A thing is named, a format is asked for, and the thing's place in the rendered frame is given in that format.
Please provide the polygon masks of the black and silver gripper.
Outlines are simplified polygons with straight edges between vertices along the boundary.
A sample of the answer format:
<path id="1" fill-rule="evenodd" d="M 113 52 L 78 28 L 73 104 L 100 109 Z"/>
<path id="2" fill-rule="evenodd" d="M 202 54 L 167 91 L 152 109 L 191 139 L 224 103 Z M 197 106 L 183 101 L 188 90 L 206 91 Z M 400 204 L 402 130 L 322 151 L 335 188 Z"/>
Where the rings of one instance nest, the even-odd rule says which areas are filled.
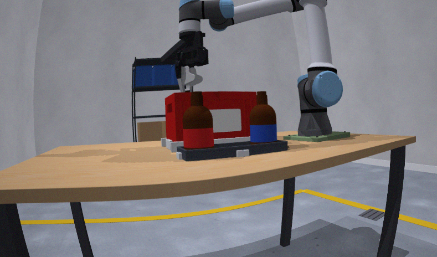
<path id="1" fill-rule="evenodd" d="M 194 68 L 194 66 L 209 64 L 208 49 L 203 47 L 203 37 L 205 37 L 205 33 L 201 31 L 187 31 L 179 34 L 179 39 L 184 38 L 186 41 L 186 45 L 178 50 L 175 62 L 176 78 L 181 92 L 185 92 L 185 85 L 186 91 L 192 92 L 192 86 L 203 80 L 202 76 L 197 75 Z"/>

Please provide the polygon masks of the brown bottle with red label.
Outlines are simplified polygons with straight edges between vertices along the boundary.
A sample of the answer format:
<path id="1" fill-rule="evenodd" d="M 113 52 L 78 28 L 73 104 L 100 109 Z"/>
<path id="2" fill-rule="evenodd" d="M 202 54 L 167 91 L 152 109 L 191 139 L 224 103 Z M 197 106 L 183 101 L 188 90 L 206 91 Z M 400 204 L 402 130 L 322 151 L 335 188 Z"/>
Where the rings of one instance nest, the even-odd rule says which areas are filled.
<path id="1" fill-rule="evenodd" d="M 191 107 L 183 115 L 183 143 L 185 150 L 214 148 L 213 116 L 201 91 L 191 92 Z"/>

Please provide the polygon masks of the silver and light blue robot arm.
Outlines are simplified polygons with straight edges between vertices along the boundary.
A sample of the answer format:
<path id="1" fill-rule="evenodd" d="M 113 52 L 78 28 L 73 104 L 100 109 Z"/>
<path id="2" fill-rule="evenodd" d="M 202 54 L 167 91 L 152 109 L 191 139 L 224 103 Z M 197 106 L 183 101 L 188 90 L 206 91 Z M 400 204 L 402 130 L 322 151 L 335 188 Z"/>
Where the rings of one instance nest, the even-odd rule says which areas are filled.
<path id="1" fill-rule="evenodd" d="M 210 27 L 221 32 L 248 20 L 304 10 L 311 64 L 308 74 L 297 80 L 301 110 L 298 136 L 329 135 L 332 127 L 327 107 L 339 102 L 343 85 L 332 64 L 326 6 L 327 0 L 261 0 L 237 7 L 231 0 L 180 0 L 178 33 L 200 31 L 201 19 L 209 19 Z"/>

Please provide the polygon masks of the red plastic crate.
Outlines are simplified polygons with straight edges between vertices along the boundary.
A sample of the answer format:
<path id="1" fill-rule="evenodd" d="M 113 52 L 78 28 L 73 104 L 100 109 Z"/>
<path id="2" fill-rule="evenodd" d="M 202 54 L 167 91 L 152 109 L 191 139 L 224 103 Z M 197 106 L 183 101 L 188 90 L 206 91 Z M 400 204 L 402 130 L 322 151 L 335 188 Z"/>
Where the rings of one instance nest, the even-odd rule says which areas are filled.
<path id="1" fill-rule="evenodd" d="M 244 91 L 208 91 L 202 95 L 203 106 L 213 116 L 214 139 L 250 136 L 253 104 Z M 167 139 L 183 141 L 183 114 L 189 107 L 191 92 L 175 92 L 165 98 Z"/>

